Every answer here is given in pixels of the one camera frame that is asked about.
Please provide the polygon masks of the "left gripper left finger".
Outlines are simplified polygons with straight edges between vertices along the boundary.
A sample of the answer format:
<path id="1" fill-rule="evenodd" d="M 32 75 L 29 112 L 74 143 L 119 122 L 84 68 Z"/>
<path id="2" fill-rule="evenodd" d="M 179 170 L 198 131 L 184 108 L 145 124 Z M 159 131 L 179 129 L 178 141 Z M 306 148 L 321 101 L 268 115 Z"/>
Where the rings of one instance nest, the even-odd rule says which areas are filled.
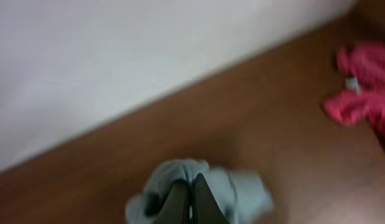
<path id="1" fill-rule="evenodd" d="M 172 183 L 163 206 L 153 224 L 188 224 L 190 190 L 188 182 L 176 180 Z"/>

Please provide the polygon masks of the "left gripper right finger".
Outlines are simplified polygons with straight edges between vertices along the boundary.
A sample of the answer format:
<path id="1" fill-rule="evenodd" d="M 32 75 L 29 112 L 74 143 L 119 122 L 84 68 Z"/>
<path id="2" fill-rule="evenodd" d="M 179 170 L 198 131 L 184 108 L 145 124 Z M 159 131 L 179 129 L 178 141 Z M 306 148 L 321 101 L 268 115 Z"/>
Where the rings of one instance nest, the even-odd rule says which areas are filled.
<path id="1" fill-rule="evenodd" d="M 199 173 L 192 183 L 192 223 L 228 224 L 222 214 L 203 174 Z"/>

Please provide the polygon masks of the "light teal t-shirt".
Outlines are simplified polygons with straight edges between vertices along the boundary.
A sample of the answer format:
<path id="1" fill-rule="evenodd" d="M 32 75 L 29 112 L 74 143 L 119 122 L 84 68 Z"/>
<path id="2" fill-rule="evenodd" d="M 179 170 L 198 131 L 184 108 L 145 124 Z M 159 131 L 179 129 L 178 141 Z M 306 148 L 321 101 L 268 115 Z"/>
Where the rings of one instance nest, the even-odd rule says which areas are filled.
<path id="1" fill-rule="evenodd" d="M 207 161 L 161 163 L 126 204 L 127 223 L 253 223 L 274 208 L 255 172 L 210 167 Z"/>

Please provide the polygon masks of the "red printed t-shirt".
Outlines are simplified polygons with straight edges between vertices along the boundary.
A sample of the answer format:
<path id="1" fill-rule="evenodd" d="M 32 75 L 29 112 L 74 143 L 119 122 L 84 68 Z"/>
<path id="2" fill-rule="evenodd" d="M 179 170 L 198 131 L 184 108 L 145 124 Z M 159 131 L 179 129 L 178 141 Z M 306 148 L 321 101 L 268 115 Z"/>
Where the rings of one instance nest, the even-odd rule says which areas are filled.
<path id="1" fill-rule="evenodd" d="M 346 75 L 345 89 L 323 102 L 324 111 L 345 126 L 366 118 L 385 141 L 385 44 L 342 47 L 336 52 L 336 66 Z"/>

